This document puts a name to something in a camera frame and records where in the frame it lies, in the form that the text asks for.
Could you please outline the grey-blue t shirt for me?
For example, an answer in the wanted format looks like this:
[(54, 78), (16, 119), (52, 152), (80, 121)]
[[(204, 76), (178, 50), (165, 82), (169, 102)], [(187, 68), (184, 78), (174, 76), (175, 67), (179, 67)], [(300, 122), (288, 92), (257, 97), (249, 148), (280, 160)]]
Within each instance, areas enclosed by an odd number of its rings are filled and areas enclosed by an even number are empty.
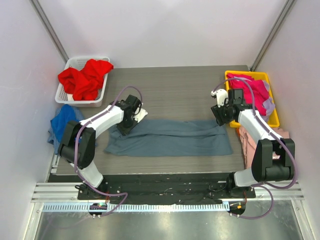
[(129, 157), (214, 157), (233, 153), (224, 126), (214, 120), (145, 119), (127, 135), (109, 129), (104, 152)]

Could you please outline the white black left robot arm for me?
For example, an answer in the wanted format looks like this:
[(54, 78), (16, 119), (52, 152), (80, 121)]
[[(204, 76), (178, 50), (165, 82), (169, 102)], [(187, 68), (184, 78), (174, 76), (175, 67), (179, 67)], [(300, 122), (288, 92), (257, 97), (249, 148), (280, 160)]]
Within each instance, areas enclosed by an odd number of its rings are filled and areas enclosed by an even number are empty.
[(148, 114), (142, 106), (140, 99), (129, 95), (125, 100), (113, 101), (88, 119), (66, 124), (58, 155), (75, 168), (93, 198), (102, 199), (108, 190), (105, 178), (94, 163), (97, 137), (111, 127), (122, 136), (128, 135)]

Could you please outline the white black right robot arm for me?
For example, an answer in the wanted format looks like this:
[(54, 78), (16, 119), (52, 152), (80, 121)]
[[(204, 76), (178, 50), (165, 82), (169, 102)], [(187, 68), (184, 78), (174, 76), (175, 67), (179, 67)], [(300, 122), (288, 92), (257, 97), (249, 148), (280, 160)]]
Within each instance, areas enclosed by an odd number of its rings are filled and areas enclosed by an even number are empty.
[(285, 186), (291, 188), (297, 182), (295, 143), (290, 138), (277, 134), (260, 116), (254, 103), (247, 104), (242, 89), (217, 89), (211, 92), (217, 104), (211, 107), (219, 126), (232, 121), (240, 123), (256, 144), (251, 166), (231, 173), (226, 180), (226, 193), (238, 197), (250, 187), (272, 181), (291, 181)]

